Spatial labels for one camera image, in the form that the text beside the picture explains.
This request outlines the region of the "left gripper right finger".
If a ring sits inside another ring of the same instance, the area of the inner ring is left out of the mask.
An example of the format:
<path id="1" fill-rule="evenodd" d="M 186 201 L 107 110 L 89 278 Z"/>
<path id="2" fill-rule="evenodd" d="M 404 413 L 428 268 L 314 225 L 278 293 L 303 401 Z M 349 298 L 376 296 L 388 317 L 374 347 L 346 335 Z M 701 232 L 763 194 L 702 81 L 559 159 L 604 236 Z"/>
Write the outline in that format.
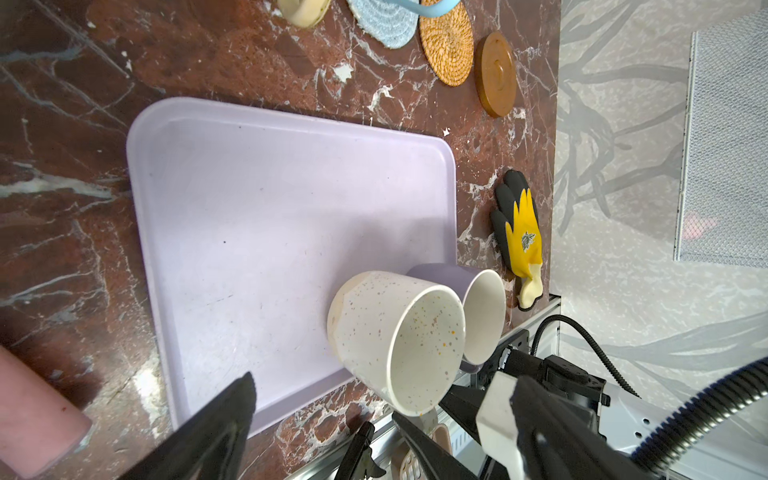
<path id="1" fill-rule="evenodd" d="M 575 414 L 528 376 L 517 379 L 510 405 L 517 447 L 531 479 L 648 479 Z"/>

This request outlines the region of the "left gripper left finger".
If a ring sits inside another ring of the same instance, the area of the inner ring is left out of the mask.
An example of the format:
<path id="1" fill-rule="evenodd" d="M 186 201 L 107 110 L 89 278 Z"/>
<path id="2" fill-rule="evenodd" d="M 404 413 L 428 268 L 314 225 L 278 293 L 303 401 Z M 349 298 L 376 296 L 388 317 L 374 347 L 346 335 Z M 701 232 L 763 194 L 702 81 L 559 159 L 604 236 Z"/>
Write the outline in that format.
<path id="1" fill-rule="evenodd" d="M 124 479 L 235 479 L 256 406 L 251 373 L 233 381 Z"/>

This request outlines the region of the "white mug purple handle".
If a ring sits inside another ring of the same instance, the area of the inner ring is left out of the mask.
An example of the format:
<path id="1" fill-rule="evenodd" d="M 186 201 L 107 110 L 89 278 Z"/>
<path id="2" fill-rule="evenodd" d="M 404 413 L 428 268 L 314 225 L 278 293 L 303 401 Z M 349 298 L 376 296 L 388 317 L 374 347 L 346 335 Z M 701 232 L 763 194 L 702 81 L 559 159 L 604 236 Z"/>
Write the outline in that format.
<path id="1" fill-rule="evenodd" d="M 505 324 L 507 300 L 500 275 L 445 263 L 417 265 L 407 275 L 445 285 L 462 300 L 466 340 L 460 369 L 477 373 L 496 350 Z"/>

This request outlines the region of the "white speckled mug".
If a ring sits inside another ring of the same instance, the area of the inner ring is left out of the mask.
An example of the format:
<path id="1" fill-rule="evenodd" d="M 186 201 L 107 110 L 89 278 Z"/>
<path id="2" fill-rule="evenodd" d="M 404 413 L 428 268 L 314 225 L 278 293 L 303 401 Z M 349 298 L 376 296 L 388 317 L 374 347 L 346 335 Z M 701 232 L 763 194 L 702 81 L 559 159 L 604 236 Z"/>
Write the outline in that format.
<path id="1" fill-rule="evenodd" d="M 358 380 L 404 416 L 435 408 L 465 350 L 463 304 L 448 286 L 385 271 L 358 274 L 328 312 L 331 348 Z"/>

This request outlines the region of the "beige mug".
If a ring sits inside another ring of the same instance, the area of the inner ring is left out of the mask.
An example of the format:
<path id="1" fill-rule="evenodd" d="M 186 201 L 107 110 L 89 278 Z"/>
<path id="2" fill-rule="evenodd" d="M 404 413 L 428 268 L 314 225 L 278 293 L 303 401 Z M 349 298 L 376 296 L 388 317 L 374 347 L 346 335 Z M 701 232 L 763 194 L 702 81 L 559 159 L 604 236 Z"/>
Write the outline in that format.
<path id="1" fill-rule="evenodd" d="M 300 28 L 312 28 L 325 16 L 330 0 L 278 0 L 285 20 Z"/>

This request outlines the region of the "grey-blue woven coaster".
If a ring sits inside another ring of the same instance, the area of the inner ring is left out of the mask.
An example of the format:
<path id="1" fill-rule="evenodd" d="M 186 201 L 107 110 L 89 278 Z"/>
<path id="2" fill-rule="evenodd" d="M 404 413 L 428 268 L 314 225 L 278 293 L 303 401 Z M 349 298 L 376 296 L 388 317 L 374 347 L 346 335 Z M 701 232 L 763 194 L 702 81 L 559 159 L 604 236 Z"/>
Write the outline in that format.
<path id="1" fill-rule="evenodd" d="M 388 49 L 400 49 L 415 35 L 419 16 L 396 4 L 380 0 L 348 0 L 360 28 Z"/>

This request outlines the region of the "white mug blue handle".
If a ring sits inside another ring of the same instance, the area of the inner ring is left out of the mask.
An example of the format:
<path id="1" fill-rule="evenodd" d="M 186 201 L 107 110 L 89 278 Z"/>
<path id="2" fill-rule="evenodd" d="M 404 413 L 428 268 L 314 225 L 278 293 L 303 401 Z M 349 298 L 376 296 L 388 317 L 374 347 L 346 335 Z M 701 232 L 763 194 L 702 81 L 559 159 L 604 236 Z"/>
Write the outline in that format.
<path id="1" fill-rule="evenodd" d="M 438 18 L 448 14 L 461 3 L 461 0 L 440 0 L 430 5 L 422 5 L 410 0 L 386 0 L 386 2 L 405 8 L 421 17 Z"/>

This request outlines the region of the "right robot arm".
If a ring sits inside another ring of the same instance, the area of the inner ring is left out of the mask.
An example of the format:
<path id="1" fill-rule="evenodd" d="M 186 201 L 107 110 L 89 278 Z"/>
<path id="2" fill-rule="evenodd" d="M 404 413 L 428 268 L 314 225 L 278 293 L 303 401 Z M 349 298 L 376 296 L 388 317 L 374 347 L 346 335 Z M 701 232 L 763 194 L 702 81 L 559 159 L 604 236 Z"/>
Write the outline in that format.
<path id="1" fill-rule="evenodd" d="M 613 376 L 602 384 L 597 406 L 583 394 L 591 381 L 582 369 L 568 370 L 572 364 L 558 356 L 541 359 L 537 355 L 549 325 L 569 325 L 590 346 Z M 499 359 L 489 364 L 503 386 L 519 376 L 529 376 L 563 400 L 583 417 L 594 419 L 599 434 L 622 457 L 631 460 L 648 476 L 658 479 L 764 479 L 767 476 L 767 448 L 740 440 L 717 427 L 739 411 L 766 397 L 767 361 L 756 360 L 739 368 L 698 392 L 665 415 L 641 399 L 621 375 L 594 337 L 570 317 L 553 314 L 538 323 L 534 333 L 525 333 L 523 345 L 509 334 L 497 346 Z"/>

